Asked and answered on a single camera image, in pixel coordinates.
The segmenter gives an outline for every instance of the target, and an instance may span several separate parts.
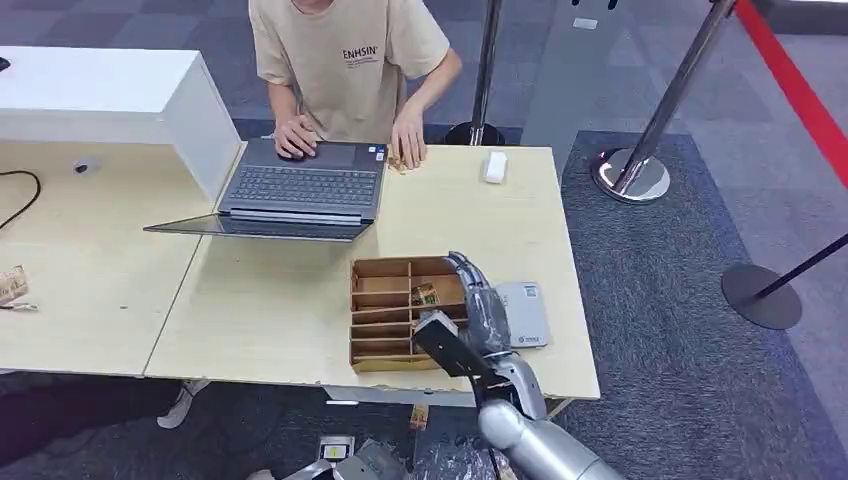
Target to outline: silver stanchion post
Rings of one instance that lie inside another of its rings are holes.
[[[486,107],[495,63],[495,40],[498,36],[502,0],[489,0],[486,12],[486,30],[480,47],[480,68],[477,70],[477,89],[474,92],[474,111],[471,122],[460,123],[445,136],[448,145],[503,145],[503,134],[486,124]]]
[[[636,147],[608,150],[598,156],[592,165],[591,174],[604,193],[621,202],[643,204],[657,200],[668,192],[671,183],[668,170],[654,157],[657,144],[674,118],[718,28],[735,3],[736,0],[718,0],[713,4]]]

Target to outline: shoe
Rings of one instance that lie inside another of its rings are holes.
[[[274,476],[271,475],[271,470],[259,470],[258,472],[254,472],[247,480],[275,480]]]
[[[210,383],[212,382],[209,380],[187,380],[183,382],[183,387],[180,389],[180,395],[177,397],[174,406],[171,407],[171,410],[164,417],[157,417],[156,423],[160,427],[169,430],[179,427],[183,423],[183,420],[185,420],[186,415],[188,415],[188,410],[191,408],[191,402],[194,400],[194,396],[200,393]]]

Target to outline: cardboard compartment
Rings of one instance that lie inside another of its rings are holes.
[[[427,310],[468,321],[459,276],[441,257],[357,260],[351,274],[350,363],[356,372],[431,370],[438,365],[412,343]]]

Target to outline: hand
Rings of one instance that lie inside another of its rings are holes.
[[[424,112],[407,102],[400,110],[392,127],[392,152],[408,168],[421,165],[427,155],[424,143]]]
[[[303,155],[315,156],[315,128],[306,115],[298,115],[288,120],[277,121],[274,130],[274,145],[277,153],[286,158],[303,158]]]

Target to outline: laptop lid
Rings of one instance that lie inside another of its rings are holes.
[[[271,220],[236,218],[213,213],[201,217],[178,220],[145,227],[146,232],[216,235],[222,237],[277,238],[289,240],[315,240],[325,242],[352,242],[370,224],[327,225],[316,223],[280,222]]]

